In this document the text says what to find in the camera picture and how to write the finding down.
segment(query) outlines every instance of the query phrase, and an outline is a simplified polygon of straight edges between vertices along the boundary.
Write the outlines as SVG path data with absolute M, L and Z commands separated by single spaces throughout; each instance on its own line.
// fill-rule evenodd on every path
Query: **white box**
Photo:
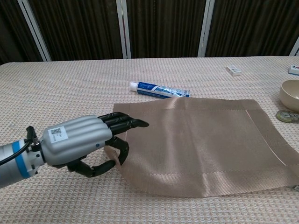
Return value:
M 288 72 L 289 72 L 289 74 L 299 76 L 299 67 L 296 65 L 291 65 Z
M 232 76 L 240 76 L 242 74 L 242 71 L 234 65 L 228 65 L 226 67 L 226 71 L 228 71 Z

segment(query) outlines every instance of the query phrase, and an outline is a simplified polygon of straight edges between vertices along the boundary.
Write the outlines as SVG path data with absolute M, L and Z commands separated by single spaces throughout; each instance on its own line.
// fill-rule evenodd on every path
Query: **brown curtain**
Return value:
M 132 58 L 196 57 L 206 0 L 127 0 Z
M 0 65 L 42 61 L 17 0 L 0 0 Z
M 53 61 L 122 58 L 115 0 L 29 0 Z
M 206 56 L 288 56 L 298 36 L 299 0 L 216 0 Z

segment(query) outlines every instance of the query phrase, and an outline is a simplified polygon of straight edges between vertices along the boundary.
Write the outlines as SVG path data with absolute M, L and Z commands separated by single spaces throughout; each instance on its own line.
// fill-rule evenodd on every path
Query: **robotic hand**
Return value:
M 27 128 L 27 139 L 0 146 L 0 188 L 37 174 L 47 163 L 56 168 L 67 166 L 86 177 L 95 177 L 110 170 L 115 161 L 109 160 L 89 167 L 81 160 L 91 152 L 106 146 L 120 150 L 119 161 L 125 161 L 129 145 L 115 135 L 148 123 L 114 112 L 104 116 L 88 115 L 44 130 L 40 141 L 34 128 Z

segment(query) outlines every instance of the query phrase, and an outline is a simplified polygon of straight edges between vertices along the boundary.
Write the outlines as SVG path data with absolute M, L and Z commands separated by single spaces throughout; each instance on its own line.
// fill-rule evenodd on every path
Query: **textured tablecloth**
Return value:
M 242 75 L 226 70 L 233 64 Z M 189 89 L 196 98 L 255 99 L 286 141 L 299 152 L 299 125 L 275 118 L 278 98 L 299 57 L 173 58 L 8 63 L 0 66 L 0 144 L 82 115 L 109 113 L 114 103 L 156 98 L 129 91 L 131 81 Z M 85 162 L 102 163 L 102 150 Z M 39 174 L 0 189 L 0 223 L 295 223 L 299 192 L 280 188 L 203 199 L 142 193 L 116 168 L 88 179 L 47 165 Z

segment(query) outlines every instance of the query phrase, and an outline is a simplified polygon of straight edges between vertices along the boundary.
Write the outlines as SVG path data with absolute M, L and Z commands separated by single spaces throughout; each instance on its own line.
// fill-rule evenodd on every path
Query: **toothpaste cap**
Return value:
M 138 83 L 131 82 L 130 83 L 130 90 L 137 92 Z

